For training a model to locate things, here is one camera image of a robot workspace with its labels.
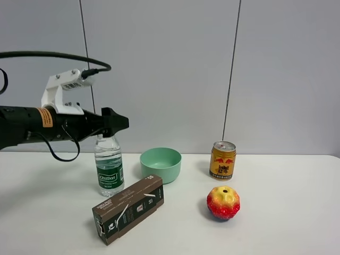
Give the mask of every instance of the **red and yellow apple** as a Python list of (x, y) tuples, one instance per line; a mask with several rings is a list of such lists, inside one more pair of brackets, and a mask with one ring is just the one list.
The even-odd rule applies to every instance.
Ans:
[(215, 187), (207, 197), (207, 206), (215, 217), (228, 220), (240, 210), (240, 197), (229, 186)]

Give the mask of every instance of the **brown box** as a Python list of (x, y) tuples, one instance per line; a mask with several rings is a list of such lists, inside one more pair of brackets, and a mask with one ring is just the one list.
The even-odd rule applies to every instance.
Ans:
[(99, 237), (109, 245), (164, 203), (163, 180), (150, 175), (92, 208)]

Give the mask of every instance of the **white wall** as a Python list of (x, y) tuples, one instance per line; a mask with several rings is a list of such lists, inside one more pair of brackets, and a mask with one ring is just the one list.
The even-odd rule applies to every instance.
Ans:
[[(0, 3), (0, 52), (10, 50), (50, 50), (86, 55), (78, 1), (2, 0)], [(1, 105), (40, 107), (49, 76), (87, 63), (58, 58), (0, 59), (8, 73), (8, 89), (0, 96)], [(0, 75), (0, 86), (3, 77)], [(65, 101), (78, 101), (92, 111), (90, 88), (64, 93)], [(92, 147), (93, 140), (82, 148)], [(56, 151), (76, 151), (72, 142), (54, 142)], [(6, 150), (47, 151), (44, 143), (25, 144)]]
[(125, 152), (172, 147), (208, 153), (222, 138), (237, 0), (83, 0), (97, 110), (130, 119)]
[(340, 156), (340, 1), (242, 1), (225, 139)]

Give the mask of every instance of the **robotic arm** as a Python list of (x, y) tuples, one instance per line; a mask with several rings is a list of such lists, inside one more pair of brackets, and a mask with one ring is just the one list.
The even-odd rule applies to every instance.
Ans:
[[(73, 159), (57, 157), (49, 142), (72, 140), (79, 154), (79, 141), (99, 134), (111, 137), (119, 130), (128, 128), (128, 118), (115, 113), (111, 108), (102, 108), (100, 116), (80, 108), (77, 103), (63, 103), (64, 90), (92, 86), (92, 75), (98, 73), (98, 69), (93, 70), (81, 72), (74, 69), (51, 76), (41, 99), (41, 108), (0, 106), (0, 150), (21, 143), (44, 141), (56, 159), (68, 162)], [(7, 75), (3, 73), (6, 83)]]

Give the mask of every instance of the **energy drink can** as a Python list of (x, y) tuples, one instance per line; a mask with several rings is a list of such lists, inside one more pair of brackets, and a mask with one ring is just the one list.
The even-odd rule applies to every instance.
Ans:
[(209, 174), (219, 181), (233, 177), (236, 159), (236, 146), (231, 142), (215, 142), (211, 150)]

